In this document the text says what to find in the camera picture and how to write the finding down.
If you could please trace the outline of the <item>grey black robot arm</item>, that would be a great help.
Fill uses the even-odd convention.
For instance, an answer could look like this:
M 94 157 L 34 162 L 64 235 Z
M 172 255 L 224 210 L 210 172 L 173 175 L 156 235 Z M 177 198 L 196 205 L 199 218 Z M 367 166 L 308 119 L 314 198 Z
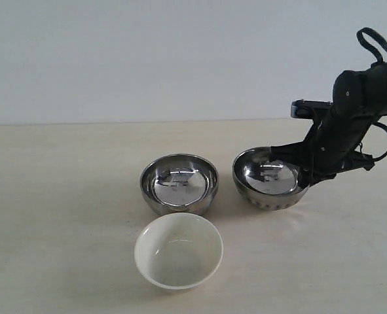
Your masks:
M 387 130 L 379 120 L 387 116 L 387 62 L 365 71 L 343 71 L 333 85 L 332 101 L 299 99 L 291 117 L 311 119 L 301 142 L 270 148 L 269 159 L 300 169 L 299 186 L 334 179 L 342 172 L 369 171 L 382 159 L 362 153 L 361 142 L 371 126 Z

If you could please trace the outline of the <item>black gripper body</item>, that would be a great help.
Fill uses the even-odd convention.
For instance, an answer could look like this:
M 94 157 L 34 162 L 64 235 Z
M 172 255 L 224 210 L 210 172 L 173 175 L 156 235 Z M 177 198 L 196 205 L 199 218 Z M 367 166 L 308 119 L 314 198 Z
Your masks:
M 370 116 L 340 117 L 332 111 L 314 111 L 313 126 L 303 141 L 303 177 L 332 179 L 338 173 L 375 164 L 369 154 L 357 151 L 368 129 Z

